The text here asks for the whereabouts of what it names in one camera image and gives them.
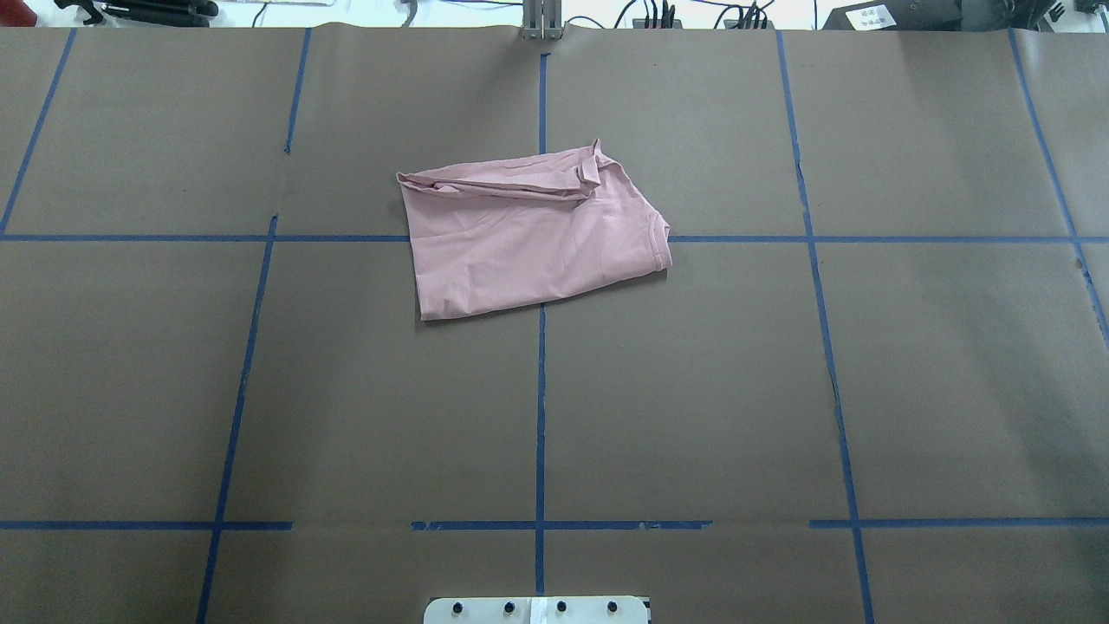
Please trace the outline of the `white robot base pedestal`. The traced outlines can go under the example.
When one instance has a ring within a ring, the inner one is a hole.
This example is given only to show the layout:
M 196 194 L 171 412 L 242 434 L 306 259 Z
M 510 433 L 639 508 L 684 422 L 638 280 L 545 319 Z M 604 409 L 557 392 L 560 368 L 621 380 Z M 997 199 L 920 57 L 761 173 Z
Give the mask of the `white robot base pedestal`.
M 440 597 L 424 623 L 651 623 L 648 599 L 634 595 Z

